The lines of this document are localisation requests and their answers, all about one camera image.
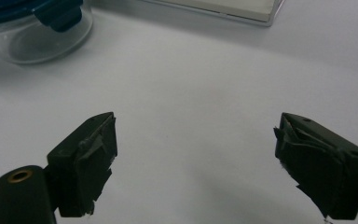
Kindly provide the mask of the white tray with metal rim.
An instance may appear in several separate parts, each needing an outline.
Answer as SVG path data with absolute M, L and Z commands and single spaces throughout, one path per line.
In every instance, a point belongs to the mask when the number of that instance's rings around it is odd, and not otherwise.
M 144 0 L 270 27 L 285 0 Z

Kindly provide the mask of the clear glass container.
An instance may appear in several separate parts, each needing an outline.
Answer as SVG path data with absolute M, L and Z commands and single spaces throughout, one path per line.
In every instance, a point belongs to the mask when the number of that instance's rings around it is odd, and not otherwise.
M 42 63 L 79 48 L 93 24 L 90 0 L 84 0 L 81 11 L 81 21 L 63 33 L 33 15 L 0 24 L 0 58 L 12 63 Z

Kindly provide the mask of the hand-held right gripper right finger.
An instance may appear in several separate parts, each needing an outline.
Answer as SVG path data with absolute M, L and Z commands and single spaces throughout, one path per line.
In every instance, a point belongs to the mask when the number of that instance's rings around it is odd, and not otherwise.
M 283 113 L 275 157 L 324 217 L 358 214 L 358 146 L 312 119 Z

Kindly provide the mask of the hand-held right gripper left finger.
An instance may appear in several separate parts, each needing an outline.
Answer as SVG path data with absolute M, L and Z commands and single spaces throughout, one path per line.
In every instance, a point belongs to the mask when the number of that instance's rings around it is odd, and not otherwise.
M 117 156 L 115 124 L 112 112 L 93 116 L 49 152 L 49 193 L 62 217 L 94 212 L 94 203 L 112 174 Z

